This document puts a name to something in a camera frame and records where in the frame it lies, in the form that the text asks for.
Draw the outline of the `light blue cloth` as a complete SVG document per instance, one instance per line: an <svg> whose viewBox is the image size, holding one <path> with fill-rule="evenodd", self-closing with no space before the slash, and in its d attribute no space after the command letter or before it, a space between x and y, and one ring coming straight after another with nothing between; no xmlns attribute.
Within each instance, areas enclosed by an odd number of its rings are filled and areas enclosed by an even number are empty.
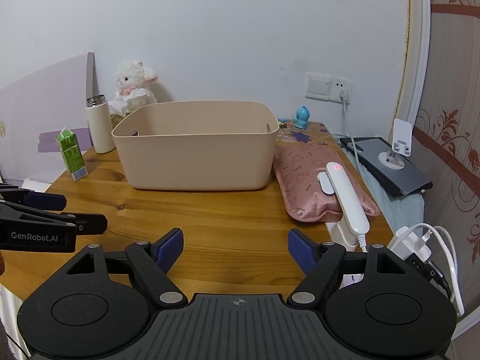
<svg viewBox="0 0 480 360"><path fill-rule="evenodd" d="M333 137L355 170L360 173L361 179L367 186L368 191L373 195L375 202L393 233L403 226L410 228L414 224L424 222L425 201L421 193L414 193L408 196L401 195L399 197L391 196L367 167L356 160L355 155L340 141L341 138L346 138L348 142L351 140L347 136L339 134L334 134Z"/></svg>

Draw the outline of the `white thermos bottle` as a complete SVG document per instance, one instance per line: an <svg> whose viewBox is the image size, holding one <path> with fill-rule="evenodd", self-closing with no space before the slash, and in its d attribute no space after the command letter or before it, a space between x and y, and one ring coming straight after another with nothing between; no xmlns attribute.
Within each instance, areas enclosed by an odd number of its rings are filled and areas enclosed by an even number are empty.
<svg viewBox="0 0 480 360"><path fill-rule="evenodd" d="M95 151L98 154L105 154L114 150L112 121L105 96L99 94L87 98L85 112Z"/></svg>

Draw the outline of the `dark grey tablet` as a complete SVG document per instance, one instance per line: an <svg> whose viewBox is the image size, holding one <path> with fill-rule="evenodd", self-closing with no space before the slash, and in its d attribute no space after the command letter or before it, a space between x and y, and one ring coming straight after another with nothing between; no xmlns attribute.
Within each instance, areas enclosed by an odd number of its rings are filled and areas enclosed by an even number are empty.
<svg viewBox="0 0 480 360"><path fill-rule="evenodd" d="M392 197L423 193L433 188L430 178L407 158L395 154L381 137L354 138L359 162Z"/></svg>

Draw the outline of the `lilac headboard panel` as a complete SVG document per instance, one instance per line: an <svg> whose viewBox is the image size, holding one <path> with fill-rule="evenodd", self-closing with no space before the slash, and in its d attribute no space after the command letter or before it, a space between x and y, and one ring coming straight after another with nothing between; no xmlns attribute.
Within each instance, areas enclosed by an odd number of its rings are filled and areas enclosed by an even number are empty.
<svg viewBox="0 0 480 360"><path fill-rule="evenodd" d="M72 130L92 146L86 99L94 94L95 54L44 67L1 89L1 177L53 183L66 170L56 135Z"/></svg>

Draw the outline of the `pink hot water bag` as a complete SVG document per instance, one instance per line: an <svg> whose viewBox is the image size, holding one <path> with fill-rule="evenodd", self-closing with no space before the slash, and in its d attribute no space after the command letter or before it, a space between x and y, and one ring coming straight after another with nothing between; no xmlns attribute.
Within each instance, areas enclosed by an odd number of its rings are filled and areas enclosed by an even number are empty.
<svg viewBox="0 0 480 360"><path fill-rule="evenodd" d="M340 164L337 152L327 145L285 145L275 149L272 168L287 214L303 223L337 222L343 211L337 197L320 187L317 176L326 164Z"/></svg>

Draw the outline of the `white phone stand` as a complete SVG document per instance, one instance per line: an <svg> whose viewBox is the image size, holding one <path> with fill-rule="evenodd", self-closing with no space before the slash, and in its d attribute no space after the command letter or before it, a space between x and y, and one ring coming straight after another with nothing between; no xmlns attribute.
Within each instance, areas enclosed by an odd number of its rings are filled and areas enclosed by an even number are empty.
<svg viewBox="0 0 480 360"><path fill-rule="evenodd" d="M378 155L379 161L392 170L404 168L403 157L412 152L413 126L402 119L394 119L391 148Z"/></svg>

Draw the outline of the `beige plastic storage basket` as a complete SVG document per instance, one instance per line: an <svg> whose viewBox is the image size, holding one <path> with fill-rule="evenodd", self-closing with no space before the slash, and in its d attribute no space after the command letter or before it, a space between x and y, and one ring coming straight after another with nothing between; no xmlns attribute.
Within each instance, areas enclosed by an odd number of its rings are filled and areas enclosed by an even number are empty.
<svg viewBox="0 0 480 360"><path fill-rule="evenodd" d="M151 190L255 190L279 131L263 103L185 101L141 107L112 131L128 183Z"/></svg>

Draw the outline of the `green drink carton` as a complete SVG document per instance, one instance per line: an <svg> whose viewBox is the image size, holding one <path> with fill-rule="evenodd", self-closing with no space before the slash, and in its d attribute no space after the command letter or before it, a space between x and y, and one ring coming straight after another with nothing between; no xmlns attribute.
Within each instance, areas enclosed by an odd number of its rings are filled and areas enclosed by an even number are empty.
<svg viewBox="0 0 480 360"><path fill-rule="evenodd" d="M67 172L72 180L77 182L88 175L86 165L80 151L77 135L69 130L62 129L56 135L56 141L63 157Z"/></svg>

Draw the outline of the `white plush lamb toy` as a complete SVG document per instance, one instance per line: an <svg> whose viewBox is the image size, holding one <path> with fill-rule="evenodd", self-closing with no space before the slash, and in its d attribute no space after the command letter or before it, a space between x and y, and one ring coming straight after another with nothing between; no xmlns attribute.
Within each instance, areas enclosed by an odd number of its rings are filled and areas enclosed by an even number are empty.
<svg viewBox="0 0 480 360"><path fill-rule="evenodd" d="M112 116L125 117L140 107L158 102L151 90L156 73L142 61L122 61L115 74L115 96L108 102Z"/></svg>

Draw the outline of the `blue cartoon figurine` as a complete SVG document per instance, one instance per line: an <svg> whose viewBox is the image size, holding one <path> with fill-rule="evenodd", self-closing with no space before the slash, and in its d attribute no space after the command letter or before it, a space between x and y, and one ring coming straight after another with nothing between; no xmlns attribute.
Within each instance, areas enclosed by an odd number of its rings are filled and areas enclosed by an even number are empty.
<svg viewBox="0 0 480 360"><path fill-rule="evenodd" d="M295 111L295 114L292 116L294 126L300 129L306 129L308 126L308 121L310 118L310 112L306 106L301 106Z"/></svg>

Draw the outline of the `white wall switch socket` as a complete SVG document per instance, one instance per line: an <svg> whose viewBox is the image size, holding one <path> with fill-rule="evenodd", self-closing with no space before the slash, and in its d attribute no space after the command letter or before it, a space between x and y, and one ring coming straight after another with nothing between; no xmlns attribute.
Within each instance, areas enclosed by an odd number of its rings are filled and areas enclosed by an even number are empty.
<svg viewBox="0 0 480 360"><path fill-rule="evenodd" d="M348 104L352 86L352 82L343 77L307 72L304 96L319 101Z"/></svg>

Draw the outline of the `white power adapter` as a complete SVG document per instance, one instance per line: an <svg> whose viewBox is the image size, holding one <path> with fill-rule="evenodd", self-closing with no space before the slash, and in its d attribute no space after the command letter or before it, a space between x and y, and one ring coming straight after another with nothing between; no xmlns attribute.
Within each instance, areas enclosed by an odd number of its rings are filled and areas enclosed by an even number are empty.
<svg viewBox="0 0 480 360"><path fill-rule="evenodd" d="M433 261L428 241L433 237L438 242L448 264L447 280ZM458 261L453 238L446 228L418 223L410 228L399 228L392 237L388 248L403 261L411 263L427 279L434 281L446 293L452 304L456 305L459 317L465 314L465 307L458 281Z"/></svg>

